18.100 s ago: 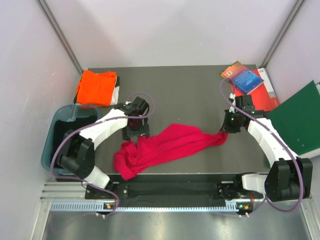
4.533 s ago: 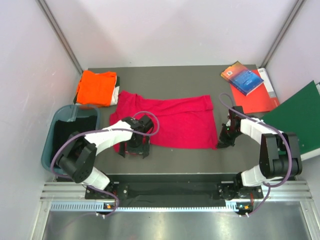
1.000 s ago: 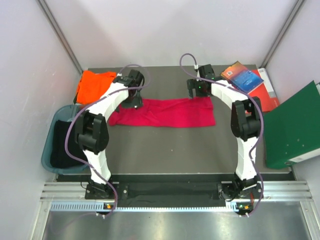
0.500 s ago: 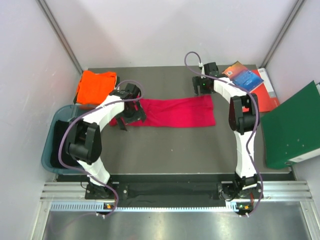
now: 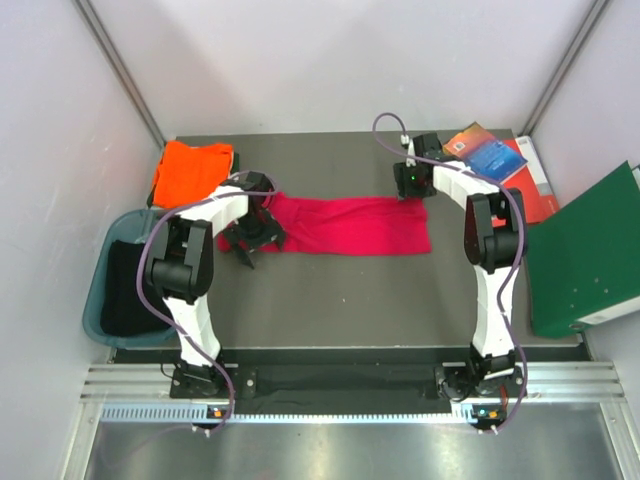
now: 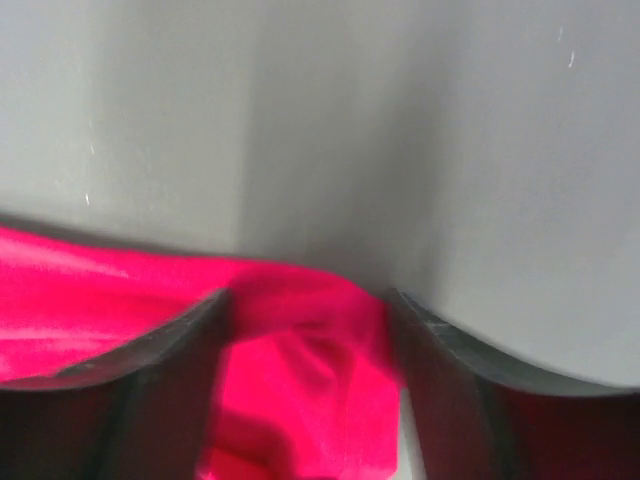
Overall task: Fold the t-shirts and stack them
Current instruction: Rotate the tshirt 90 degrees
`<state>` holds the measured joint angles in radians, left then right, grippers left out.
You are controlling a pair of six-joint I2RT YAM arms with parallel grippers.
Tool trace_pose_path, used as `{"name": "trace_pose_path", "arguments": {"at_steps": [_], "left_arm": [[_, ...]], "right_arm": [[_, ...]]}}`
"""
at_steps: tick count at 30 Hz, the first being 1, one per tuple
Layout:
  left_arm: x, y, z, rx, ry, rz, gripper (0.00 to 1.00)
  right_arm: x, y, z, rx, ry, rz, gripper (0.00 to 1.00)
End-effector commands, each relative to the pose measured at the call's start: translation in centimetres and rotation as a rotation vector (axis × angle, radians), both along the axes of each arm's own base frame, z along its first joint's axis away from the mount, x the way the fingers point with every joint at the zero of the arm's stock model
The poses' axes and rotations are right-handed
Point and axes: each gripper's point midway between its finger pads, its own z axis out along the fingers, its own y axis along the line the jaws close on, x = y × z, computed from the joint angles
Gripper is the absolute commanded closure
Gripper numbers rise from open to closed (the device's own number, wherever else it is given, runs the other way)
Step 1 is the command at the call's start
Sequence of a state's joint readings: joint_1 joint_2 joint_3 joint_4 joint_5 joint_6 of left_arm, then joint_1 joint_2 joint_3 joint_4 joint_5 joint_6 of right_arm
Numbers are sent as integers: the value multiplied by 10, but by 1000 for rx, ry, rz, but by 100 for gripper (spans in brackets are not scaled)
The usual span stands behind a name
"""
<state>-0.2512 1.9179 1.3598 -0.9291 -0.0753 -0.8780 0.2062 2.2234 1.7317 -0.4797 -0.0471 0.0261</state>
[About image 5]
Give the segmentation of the red t shirt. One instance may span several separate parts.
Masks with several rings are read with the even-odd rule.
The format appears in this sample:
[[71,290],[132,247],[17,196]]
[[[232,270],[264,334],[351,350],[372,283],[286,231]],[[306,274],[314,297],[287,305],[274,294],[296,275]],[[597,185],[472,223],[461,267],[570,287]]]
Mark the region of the red t shirt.
[[322,200],[279,193],[269,211],[286,233],[283,253],[402,256],[432,251],[420,199]]

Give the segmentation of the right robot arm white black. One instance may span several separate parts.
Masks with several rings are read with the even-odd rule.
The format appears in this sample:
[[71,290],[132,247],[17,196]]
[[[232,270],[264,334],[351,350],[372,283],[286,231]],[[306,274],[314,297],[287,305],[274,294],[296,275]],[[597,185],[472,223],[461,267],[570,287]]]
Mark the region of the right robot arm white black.
[[393,165],[400,199],[447,195],[465,214],[463,247],[477,281],[477,320],[463,370],[446,373],[441,391],[454,401],[487,396],[515,379],[511,330],[515,279],[526,246],[522,195],[481,178],[460,161],[407,159]]

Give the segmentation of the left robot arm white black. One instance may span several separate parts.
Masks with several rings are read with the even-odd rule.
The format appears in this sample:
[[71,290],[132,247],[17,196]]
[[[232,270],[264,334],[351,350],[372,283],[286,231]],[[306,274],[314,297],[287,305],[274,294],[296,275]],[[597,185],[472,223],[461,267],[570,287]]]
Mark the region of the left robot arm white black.
[[136,289],[141,303],[179,336],[181,353],[172,374],[172,398],[216,398],[231,391],[208,302],[215,240],[221,236],[250,268],[254,251],[268,245],[282,250],[286,233],[267,209],[275,194],[267,175],[241,172],[223,181],[207,198],[164,214],[147,238]]

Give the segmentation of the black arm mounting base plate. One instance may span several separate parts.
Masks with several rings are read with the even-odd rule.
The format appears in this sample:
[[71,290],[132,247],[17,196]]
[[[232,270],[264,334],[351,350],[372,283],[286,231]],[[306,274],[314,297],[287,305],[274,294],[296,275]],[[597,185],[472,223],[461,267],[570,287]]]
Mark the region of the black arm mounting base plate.
[[443,413],[453,402],[514,400],[522,371],[485,380],[466,348],[226,349],[213,367],[175,362],[173,399],[226,400],[248,415]]

